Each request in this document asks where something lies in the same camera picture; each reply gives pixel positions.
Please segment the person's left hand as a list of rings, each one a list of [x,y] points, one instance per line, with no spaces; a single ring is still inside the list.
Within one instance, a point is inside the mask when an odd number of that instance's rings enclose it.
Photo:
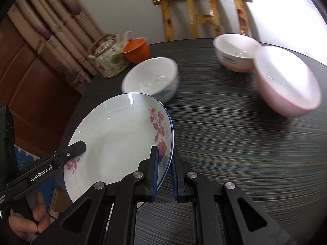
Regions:
[[[13,210],[10,210],[8,217],[12,231],[28,244],[32,242],[32,234],[42,233],[50,226],[50,216],[47,214],[43,195],[39,191],[35,193],[35,200],[37,204],[33,209],[33,218],[37,223],[19,216]]]

